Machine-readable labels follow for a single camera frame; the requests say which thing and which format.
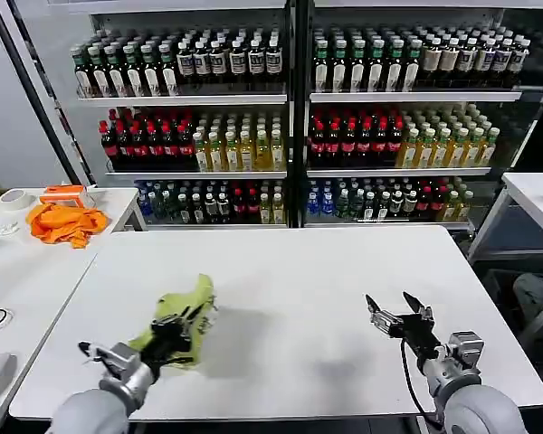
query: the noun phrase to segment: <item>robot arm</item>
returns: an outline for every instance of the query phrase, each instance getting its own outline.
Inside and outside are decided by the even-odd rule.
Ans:
[[[366,296],[371,321],[390,337],[403,339],[401,350],[406,380],[415,405],[436,429],[449,434],[527,434],[515,403],[505,394],[481,385],[477,362],[484,342],[473,332],[453,333],[448,344],[433,334],[433,310],[404,293],[413,314],[396,316],[380,309]],[[417,366],[426,377],[434,399],[436,420],[429,420],[412,390],[405,359],[405,343],[413,350]]]

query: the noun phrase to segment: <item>shelf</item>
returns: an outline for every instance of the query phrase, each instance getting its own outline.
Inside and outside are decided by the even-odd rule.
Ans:
[[[465,91],[465,92],[342,92],[342,93],[310,93],[310,102],[513,102],[521,97],[521,92],[504,90]]]
[[[543,9],[543,0],[315,0],[316,7],[495,7]]]
[[[308,170],[308,178],[366,178],[388,176],[480,176],[491,171],[490,167],[440,167],[438,169],[336,169]]]
[[[282,9],[285,0],[101,0],[52,3],[52,14],[127,14],[133,12]]]
[[[180,95],[177,97],[88,98],[79,103],[89,107],[151,107],[151,106],[247,106],[284,104],[286,94]]]
[[[107,172],[113,182],[134,183],[140,180],[212,180],[212,179],[284,179],[287,172]]]

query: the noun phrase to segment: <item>table leg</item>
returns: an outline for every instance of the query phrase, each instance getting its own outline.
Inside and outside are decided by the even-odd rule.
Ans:
[[[476,260],[475,253],[481,246],[484,239],[487,238],[487,235],[489,235],[489,233],[495,228],[495,226],[499,224],[503,214],[507,211],[507,208],[509,208],[511,202],[512,199],[509,195],[509,192],[507,191],[507,187],[503,187],[503,189],[499,193],[499,197],[492,205],[491,210],[489,211],[489,215],[487,215],[487,218],[482,223],[482,226],[479,229],[477,236],[474,238],[471,247],[469,248],[469,254],[467,256],[467,259],[471,265]]]

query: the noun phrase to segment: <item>white table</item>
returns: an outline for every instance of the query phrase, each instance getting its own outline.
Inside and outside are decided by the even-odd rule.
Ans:
[[[43,191],[25,190],[34,196]],[[38,201],[15,212],[4,211],[0,203],[0,226],[18,222],[20,227],[16,233],[0,236],[0,307],[13,314],[0,329],[0,354],[17,358],[14,381],[0,395],[0,425],[52,324],[104,240],[123,228],[134,207],[138,210],[137,193],[136,188],[91,190],[97,207],[109,217],[109,225],[101,234],[90,237],[85,249],[76,250],[68,242],[47,245],[30,234],[24,219]]]
[[[507,173],[503,175],[502,179],[505,186],[469,248],[468,260],[471,264],[478,260],[485,247],[485,241],[501,222],[503,215],[513,202],[517,203],[543,229],[543,174]],[[510,257],[527,253],[524,250],[506,250],[505,252]],[[543,250],[530,251],[530,254],[539,253],[543,253]],[[519,341],[529,349],[542,331],[543,310],[519,335]]]
[[[446,229],[422,226],[113,234],[10,413],[48,419],[73,393],[96,388],[103,368],[85,364],[77,343],[127,342],[160,296],[187,292],[198,273],[214,280],[220,308],[203,361],[187,372],[164,369],[134,421],[416,413],[400,341],[370,324],[364,299],[409,313],[403,290],[433,306],[439,339],[473,330],[485,340],[484,383],[519,406],[543,404],[543,383]],[[433,411],[409,361],[416,393]]]

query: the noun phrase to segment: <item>orange cloth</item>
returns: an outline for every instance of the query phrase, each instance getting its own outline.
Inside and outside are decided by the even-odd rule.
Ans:
[[[47,244],[70,241],[74,249],[82,249],[92,233],[107,227],[107,216],[95,209],[44,203],[28,213],[26,222],[30,233]]]

